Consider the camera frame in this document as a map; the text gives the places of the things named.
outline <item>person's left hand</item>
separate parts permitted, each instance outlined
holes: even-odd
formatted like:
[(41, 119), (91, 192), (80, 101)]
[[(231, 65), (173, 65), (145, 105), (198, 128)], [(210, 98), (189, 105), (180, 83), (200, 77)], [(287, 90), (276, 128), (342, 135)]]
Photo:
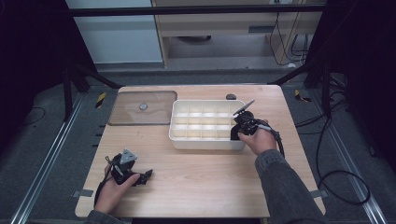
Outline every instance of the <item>person's left hand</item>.
[[(108, 169), (110, 169), (110, 165), (105, 168), (105, 173), (107, 173)], [(124, 193), (137, 181), (139, 176), (140, 174), (134, 174), (121, 185), (118, 185), (114, 178), (107, 180), (100, 191), (94, 210), (107, 215), (110, 214), (117, 206)]]

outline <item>hand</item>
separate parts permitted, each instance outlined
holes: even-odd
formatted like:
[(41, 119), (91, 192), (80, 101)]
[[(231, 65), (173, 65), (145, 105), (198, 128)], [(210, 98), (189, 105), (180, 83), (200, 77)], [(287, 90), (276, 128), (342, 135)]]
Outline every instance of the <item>hand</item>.
[[(105, 168), (105, 174), (107, 173), (108, 169), (110, 169), (110, 165)], [(124, 183), (118, 185), (114, 178), (110, 178), (111, 173), (109, 173), (108, 178), (110, 179), (107, 180), (103, 186), (94, 210), (104, 214), (110, 214), (111, 211), (117, 206), (124, 193), (132, 186), (132, 184), (137, 181), (139, 176), (140, 174), (134, 174), (130, 176)]]
[(238, 136), (241, 141), (244, 141), (256, 155), (260, 155), (268, 149), (276, 149), (276, 140), (274, 136), (264, 129), (258, 128), (253, 135), (238, 133)]

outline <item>brown translucent lid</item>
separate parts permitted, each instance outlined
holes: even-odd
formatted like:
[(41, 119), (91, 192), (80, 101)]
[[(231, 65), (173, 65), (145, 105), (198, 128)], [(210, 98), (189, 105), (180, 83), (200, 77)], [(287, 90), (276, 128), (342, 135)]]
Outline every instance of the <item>brown translucent lid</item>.
[(117, 95), (109, 125), (170, 124), (175, 91), (125, 91)]

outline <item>person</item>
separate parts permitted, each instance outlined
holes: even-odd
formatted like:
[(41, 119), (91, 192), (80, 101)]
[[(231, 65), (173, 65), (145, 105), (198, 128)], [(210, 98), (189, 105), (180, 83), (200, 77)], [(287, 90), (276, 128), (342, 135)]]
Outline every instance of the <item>person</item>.
[[(253, 135), (239, 133), (238, 136), (257, 155), (255, 166), (262, 182), (271, 222), (326, 223), (304, 182), (276, 149), (276, 140), (270, 132), (258, 129)], [(85, 223), (121, 224), (109, 214), (138, 177), (133, 175), (122, 185), (117, 185), (114, 180), (107, 181)]]

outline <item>white plastic tray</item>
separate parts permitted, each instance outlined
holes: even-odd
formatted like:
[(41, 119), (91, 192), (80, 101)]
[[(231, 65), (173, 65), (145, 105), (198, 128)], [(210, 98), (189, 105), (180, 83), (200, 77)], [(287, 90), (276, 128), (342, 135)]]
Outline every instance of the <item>white plastic tray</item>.
[(241, 150), (242, 141), (231, 141), (233, 113), (244, 106), (237, 100), (174, 101), (169, 138), (176, 149)]

